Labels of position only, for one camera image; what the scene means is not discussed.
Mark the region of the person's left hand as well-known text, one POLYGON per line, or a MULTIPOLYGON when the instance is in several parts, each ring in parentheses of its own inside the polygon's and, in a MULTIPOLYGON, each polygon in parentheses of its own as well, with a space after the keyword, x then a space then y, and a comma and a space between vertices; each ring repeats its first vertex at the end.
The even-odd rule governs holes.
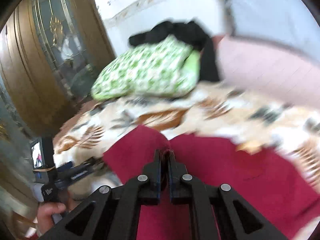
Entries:
POLYGON ((67 207, 63 203, 42 203, 37 211, 37 228, 41 234, 46 233, 55 224, 52 215, 65 212, 67 207))

